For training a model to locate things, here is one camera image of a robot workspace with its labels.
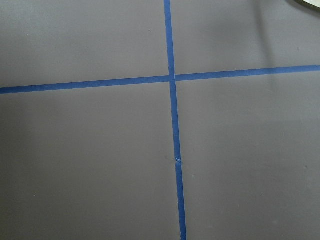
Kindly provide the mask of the wooden cup storage rack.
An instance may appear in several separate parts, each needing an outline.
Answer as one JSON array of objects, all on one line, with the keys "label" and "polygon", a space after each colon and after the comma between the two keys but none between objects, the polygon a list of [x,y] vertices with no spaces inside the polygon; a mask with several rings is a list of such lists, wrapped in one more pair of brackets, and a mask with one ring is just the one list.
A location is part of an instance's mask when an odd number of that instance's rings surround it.
[{"label": "wooden cup storage rack", "polygon": [[295,0],[299,4],[303,4],[309,7],[320,8],[320,0]]}]

